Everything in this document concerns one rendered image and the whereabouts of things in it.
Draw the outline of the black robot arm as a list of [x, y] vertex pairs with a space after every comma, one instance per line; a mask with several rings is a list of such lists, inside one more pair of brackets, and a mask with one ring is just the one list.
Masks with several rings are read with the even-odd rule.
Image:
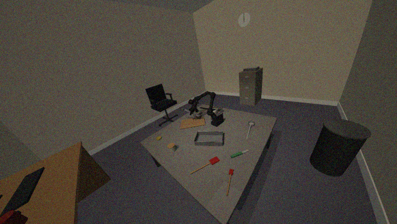
[[215, 95], [216, 95], [214, 92], [206, 91], [205, 93], [201, 94], [200, 96], [194, 97], [193, 100], [190, 99], [190, 100], [188, 101], [188, 103], [191, 104], [191, 105], [197, 105], [197, 104], [199, 104], [198, 101], [199, 101], [202, 97], [204, 97], [204, 96], [206, 96], [206, 95], [208, 95], [208, 94], [211, 95], [211, 101], [210, 101], [209, 110], [207, 110], [207, 114], [208, 114], [209, 116], [211, 116], [212, 119], [214, 119], [214, 118], [217, 117], [216, 114], [212, 112], [213, 102], [214, 102], [214, 98], [215, 98]]

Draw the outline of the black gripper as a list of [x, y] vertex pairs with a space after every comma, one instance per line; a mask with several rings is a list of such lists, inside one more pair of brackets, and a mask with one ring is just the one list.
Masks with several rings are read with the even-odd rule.
[[195, 108], [196, 108], [196, 105], [192, 105], [192, 107], [189, 109], [189, 111], [191, 111], [190, 115], [191, 115], [193, 112], [197, 111]]

